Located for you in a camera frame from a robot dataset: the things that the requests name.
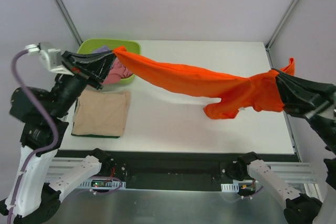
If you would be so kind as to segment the orange t shirt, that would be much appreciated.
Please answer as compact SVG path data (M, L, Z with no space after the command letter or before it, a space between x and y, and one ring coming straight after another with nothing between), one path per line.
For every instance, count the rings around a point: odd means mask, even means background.
M119 61L139 78L167 91L192 97L219 98L203 108L210 119L233 119L241 108L255 111L283 111L285 104L276 84L279 71L245 78L208 69L157 62L128 52L124 46L113 50Z

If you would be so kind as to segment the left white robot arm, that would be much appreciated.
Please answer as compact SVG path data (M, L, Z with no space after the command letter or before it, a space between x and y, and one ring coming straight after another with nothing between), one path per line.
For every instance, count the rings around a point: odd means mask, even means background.
M17 62L26 55L38 56L45 68L57 75L51 90L24 83ZM85 180L92 176L114 180L112 158L99 148L53 182L46 182L45 177L69 125L64 117L87 86L102 88L115 58L112 51L81 55L40 42L26 46L12 59L11 70L19 87L11 97L10 115L24 128L16 179L8 197L1 201L1 214L8 223L43 223Z

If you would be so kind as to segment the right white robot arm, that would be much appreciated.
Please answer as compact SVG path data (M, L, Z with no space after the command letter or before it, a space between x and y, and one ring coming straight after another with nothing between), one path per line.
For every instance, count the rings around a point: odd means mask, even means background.
M284 111L307 121L326 145L335 153L335 85L314 82L279 71L276 85L284 103ZM226 168L233 179L255 179L283 209L287 223L335 223L335 159L324 159L327 167L327 195L324 201L293 188L278 176L255 153L237 158Z

